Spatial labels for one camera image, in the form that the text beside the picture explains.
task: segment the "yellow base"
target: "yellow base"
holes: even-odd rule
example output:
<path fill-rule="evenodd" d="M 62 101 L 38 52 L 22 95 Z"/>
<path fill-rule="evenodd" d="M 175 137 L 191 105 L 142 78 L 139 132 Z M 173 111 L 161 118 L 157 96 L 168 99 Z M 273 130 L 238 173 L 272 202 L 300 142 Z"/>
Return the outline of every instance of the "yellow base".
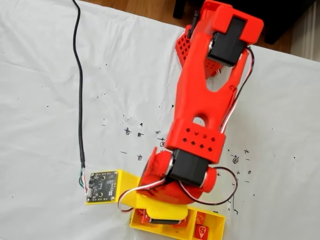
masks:
<path fill-rule="evenodd" d="M 86 202 L 87 205 L 117 203 L 120 195 L 138 186 L 140 177 L 132 175 L 121 169 L 117 170 L 118 177 L 116 183 L 115 201 L 106 202 Z M 194 237 L 196 228 L 197 213 L 205 213 L 203 225 L 209 227 L 207 240 L 221 240 L 224 233 L 225 220 L 223 215 L 211 211 L 203 210 L 188 205 L 171 204 L 157 201 L 137 192 L 129 193 L 122 204 L 133 207 L 135 210 L 131 215 L 130 227 L 159 234 L 180 240 L 196 240 Z M 141 216 L 136 209 L 146 209 L 148 216 L 152 219 L 183 220 L 187 218 L 187 226 L 174 227 L 170 224 L 141 223 Z"/>

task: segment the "circuit board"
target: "circuit board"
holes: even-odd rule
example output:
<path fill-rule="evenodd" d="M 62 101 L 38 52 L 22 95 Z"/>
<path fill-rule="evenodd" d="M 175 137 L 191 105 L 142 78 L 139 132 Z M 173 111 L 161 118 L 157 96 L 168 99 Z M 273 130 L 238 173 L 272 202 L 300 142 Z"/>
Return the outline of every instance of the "circuit board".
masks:
<path fill-rule="evenodd" d="M 91 173 L 86 202 L 113 202 L 116 199 L 117 178 L 117 171 Z"/>

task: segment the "red robotic arm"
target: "red robotic arm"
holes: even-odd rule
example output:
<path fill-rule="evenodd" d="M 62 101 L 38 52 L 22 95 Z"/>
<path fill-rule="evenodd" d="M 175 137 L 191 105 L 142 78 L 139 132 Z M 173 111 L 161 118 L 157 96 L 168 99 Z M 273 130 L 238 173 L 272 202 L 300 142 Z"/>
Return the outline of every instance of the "red robotic arm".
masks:
<path fill-rule="evenodd" d="M 176 42 L 182 65 L 177 83 L 174 119 L 165 147 L 155 147 L 143 171 L 140 186 L 165 178 L 164 184 L 139 193 L 173 204 L 194 202 L 209 193 L 216 181 L 225 143 L 224 123 L 233 107 L 237 87 L 248 57 L 263 28 L 262 20 L 233 9 L 231 5 L 206 0 L 196 24 L 188 25 Z M 227 82 L 216 92 L 207 89 L 206 79 L 223 66 L 233 67 Z M 194 118 L 204 126 L 194 123 Z"/>

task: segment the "hole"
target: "hole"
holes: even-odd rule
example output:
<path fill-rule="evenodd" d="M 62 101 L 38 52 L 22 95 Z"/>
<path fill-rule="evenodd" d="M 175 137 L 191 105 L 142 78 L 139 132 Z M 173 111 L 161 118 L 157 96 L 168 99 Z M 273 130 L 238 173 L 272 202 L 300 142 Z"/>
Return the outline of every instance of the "hole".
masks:
<path fill-rule="evenodd" d="M 193 119 L 193 123 L 194 123 L 194 124 L 198 124 L 198 125 L 200 125 L 200 126 L 202 126 L 202 127 L 205 126 L 205 121 L 204 121 L 201 117 L 198 117 L 198 116 L 196 116 L 196 117 Z"/>
<path fill-rule="evenodd" d="M 206 79 L 206 88 L 209 91 L 219 91 L 228 81 L 232 69 L 231 67 L 224 67 L 223 69 L 225 74 L 217 74 L 214 77 L 210 76 Z"/>

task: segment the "white paper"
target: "white paper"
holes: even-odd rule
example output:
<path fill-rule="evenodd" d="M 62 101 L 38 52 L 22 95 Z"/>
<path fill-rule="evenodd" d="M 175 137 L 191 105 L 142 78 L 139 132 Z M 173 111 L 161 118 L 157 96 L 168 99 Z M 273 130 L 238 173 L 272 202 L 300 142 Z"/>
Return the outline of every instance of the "white paper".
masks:
<path fill-rule="evenodd" d="M 163 149 L 160 139 L 173 119 L 181 72 L 175 41 L 183 29 L 78 3 L 86 174 L 140 175 L 153 147 Z M 129 215 L 114 204 L 84 204 L 76 17 L 71 0 L 0 1 L 0 239 L 165 239 L 129 228 Z M 226 216 L 224 239 L 316 239 L 320 63 L 253 51 L 254 71 L 230 118 L 219 164 L 240 172 L 238 191 L 209 209 Z M 222 200 L 232 189 L 221 172 L 202 199 Z"/>

